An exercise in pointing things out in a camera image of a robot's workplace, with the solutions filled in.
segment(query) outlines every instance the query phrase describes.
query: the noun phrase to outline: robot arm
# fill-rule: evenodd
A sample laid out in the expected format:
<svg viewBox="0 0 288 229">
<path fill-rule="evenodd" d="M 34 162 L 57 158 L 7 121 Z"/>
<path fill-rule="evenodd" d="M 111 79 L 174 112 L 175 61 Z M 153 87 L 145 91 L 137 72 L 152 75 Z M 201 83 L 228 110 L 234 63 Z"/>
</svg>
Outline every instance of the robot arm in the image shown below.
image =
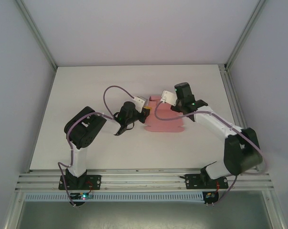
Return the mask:
<svg viewBox="0 0 288 229">
<path fill-rule="evenodd" d="M 206 102 L 195 100 L 188 83 L 177 84 L 175 91 L 176 94 L 163 91 L 161 101 L 171 104 L 173 111 L 182 112 L 184 115 L 198 112 L 188 117 L 212 131 L 225 145 L 224 160 L 216 161 L 201 169 L 200 177 L 204 183 L 231 174 L 237 176 L 262 163 L 260 153 L 240 136 L 244 135 L 259 147 L 253 129 L 243 129 L 233 124 L 230 124 L 230 127 L 225 125 L 224 123 L 229 122 L 217 115 Z"/>
<path fill-rule="evenodd" d="M 135 97 L 133 102 L 125 102 L 120 112 L 117 112 L 114 120 L 106 120 L 99 115 L 91 115 L 78 123 L 70 132 L 70 142 L 73 147 L 72 165 L 68 167 L 72 177 L 79 178 L 86 173 L 86 157 L 88 146 L 93 142 L 98 133 L 103 130 L 113 135 L 121 135 L 127 130 L 128 125 L 139 120 L 144 123 L 150 110 L 143 107 L 145 100 Z M 94 112 L 90 107 L 82 109 L 72 120 L 70 120 L 64 128 L 64 132 L 68 133 L 71 126 L 80 118 Z"/>
</svg>

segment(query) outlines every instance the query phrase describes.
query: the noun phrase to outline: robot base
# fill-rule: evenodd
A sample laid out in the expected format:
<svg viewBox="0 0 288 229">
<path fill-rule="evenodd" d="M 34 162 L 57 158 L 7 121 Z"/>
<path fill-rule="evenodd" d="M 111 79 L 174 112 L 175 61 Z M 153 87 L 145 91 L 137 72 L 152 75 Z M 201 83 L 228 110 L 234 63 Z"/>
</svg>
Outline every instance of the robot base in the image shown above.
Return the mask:
<svg viewBox="0 0 288 229">
<path fill-rule="evenodd" d="M 200 174 L 185 174 L 183 177 L 185 179 L 186 189 L 217 189 L 217 182 L 219 184 L 219 189 L 227 189 L 229 187 L 226 177 L 220 177 L 215 180 L 209 180 L 205 184 Z"/>
<path fill-rule="evenodd" d="M 101 188 L 101 175 L 87 175 L 87 171 L 80 177 L 73 176 L 68 169 L 66 169 L 66 175 L 64 176 L 68 190 L 100 190 Z M 65 190 L 63 184 L 63 178 L 60 177 L 59 190 Z"/>
</svg>

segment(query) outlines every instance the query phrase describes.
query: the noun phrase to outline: aluminum frame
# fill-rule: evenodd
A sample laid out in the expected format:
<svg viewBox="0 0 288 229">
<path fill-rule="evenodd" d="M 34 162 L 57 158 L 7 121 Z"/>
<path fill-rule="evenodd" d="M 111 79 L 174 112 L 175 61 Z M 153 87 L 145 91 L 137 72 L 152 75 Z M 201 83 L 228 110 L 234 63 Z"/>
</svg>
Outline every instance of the aluminum frame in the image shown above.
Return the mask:
<svg viewBox="0 0 288 229">
<path fill-rule="evenodd" d="M 27 9 L 25 3 L 23 2 L 23 0 L 14 0 L 14 1 L 15 1 L 16 7 L 18 8 L 20 14 L 24 18 L 25 23 L 28 25 L 30 31 L 32 32 L 32 34 L 33 34 L 37 44 L 39 45 L 41 51 L 45 55 L 45 58 L 47 59 L 47 61 L 52 66 L 53 70 L 57 71 L 58 66 L 57 66 L 50 50 L 48 49 L 39 29 L 37 28 L 37 25 L 35 24 L 34 20 L 32 19 L 31 14 L 30 14 L 29 10 Z"/>
<path fill-rule="evenodd" d="M 219 65 L 219 71 L 223 79 L 234 121 L 237 125 L 246 126 L 247 124 L 242 115 L 234 86 L 224 65 Z M 102 175 L 101 190 L 94 191 L 96 193 L 167 192 L 183 194 L 191 190 L 186 189 L 185 181 L 180 176 L 189 173 L 200 173 L 200 169 L 88 170 L 88 174 Z M 58 190 L 60 175 L 59 170 L 34 170 L 29 173 L 20 174 L 5 223 L 5 229 L 17 228 L 27 194 L 64 193 L 65 191 Z M 234 177 L 228 177 L 227 179 L 228 184 L 231 185 Z M 207 190 L 194 189 L 194 192 L 200 191 Z M 231 191 L 261 191 L 272 228 L 287 228 L 268 173 L 258 176 L 239 175 Z"/>
<path fill-rule="evenodd" d="M 266 3 L 268 2 L 268 0 L 259 0 L 243 30 L 243 32 L 241 33 L 241 35 L 239 36 L 237 43 L 234 47 L 234 49 L 232 50 L 227 62 L 226 62 L 226 69 L 229 70 L 230 68 L 232 68 L 234 61 L 236 60 L 239 52 L 241 51 L 241 49 L 243 48 L 246 40 L 248 39 L 249 34 L 251 33 L 253 27 L 255 26 L 255 23 L 257 22 L 260 14 L 263 11 L 263 8 L 265 7 Z"/>
</svg>

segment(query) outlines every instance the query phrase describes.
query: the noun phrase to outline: white wall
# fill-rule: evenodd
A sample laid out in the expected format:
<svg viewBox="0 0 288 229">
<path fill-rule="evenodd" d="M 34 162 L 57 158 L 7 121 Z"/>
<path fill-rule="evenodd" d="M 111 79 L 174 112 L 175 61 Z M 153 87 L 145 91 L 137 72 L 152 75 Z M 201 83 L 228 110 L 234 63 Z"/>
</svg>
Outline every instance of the white wall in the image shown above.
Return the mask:
<svg viewBox="0 0 288 229">
<path fill-rule="evenodd" d="M 225 63 L 258 0 L 24 0 L 58 66 Z"/>
<path fill-rule="evenodd" d="M 0 228 L 29 163 L 53 70 L 12 0 L 0 0 Z"/>
<path fill-rule="evenodd" d="M 231 73 L 288 222 L 288 0 L 269 0 Z"/>
</svg>

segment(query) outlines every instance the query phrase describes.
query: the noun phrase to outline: red wire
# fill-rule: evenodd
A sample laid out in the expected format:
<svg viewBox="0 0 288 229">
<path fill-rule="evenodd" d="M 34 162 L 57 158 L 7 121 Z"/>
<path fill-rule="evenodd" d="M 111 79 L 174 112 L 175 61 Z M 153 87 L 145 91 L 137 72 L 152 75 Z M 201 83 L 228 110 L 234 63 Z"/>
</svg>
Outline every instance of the red wire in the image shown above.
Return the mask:
<svg viewBox="0 0 288 229">
<path fill-rule="evenodd" d="M 93 184 L 90 181 L 87 181 L 86 184 L 90 185 L 90 191 L 88 192 L 88 194 L 89 194 L 92 191 Z"/>
<path fill-rule="evenodd" d="M 216 187 L 217 187 L 217 189 L 216 189 L 216 192 L 214 193 L 214 194 L 216 194 L 217 192 L 218 192 L 218 190 L 219 190 L 219 182 L 218 181 L 216 181 Z"/>
</svg>

